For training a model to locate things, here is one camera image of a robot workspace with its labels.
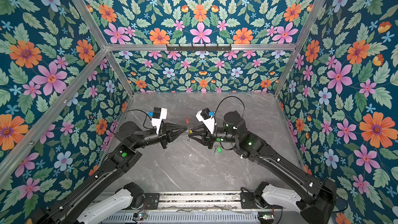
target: aluminum frame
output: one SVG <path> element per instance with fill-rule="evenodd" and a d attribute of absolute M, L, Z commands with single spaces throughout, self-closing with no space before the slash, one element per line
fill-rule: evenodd
<path fill-rule="evenodd" d="M 314 4 L 312 6 L 312 10 L 310 12 L 310 14 L 308 15 L 307 20 L 304 23 L 303 28 L 301 29 L 301 32 L 297 38 L 297 42 L 296 42 L 296 50 L 291 54 L 289 60 L 286 63 L 286 66 L 281 74 L 281 77 L 279 78 L 279 82 L 278 85 L 274 91 L 274 95 L 275 97 L 278 97 L 279 92 L 281 91 L 283 84 L 285 84 L 290 71 L 293 68 L 293 65 L 295 64 L 295 60 L 296 58 L 299 56 L 305 41 L 308 38 L 308 35 L 310 34 L 310 31 L 312 29 L 312 26 L 315 24 L 315 21 L 319 15 L 319 11 L 321 10 L 321 8 L 324 6 L 326 0 L 315 0 Z"/>

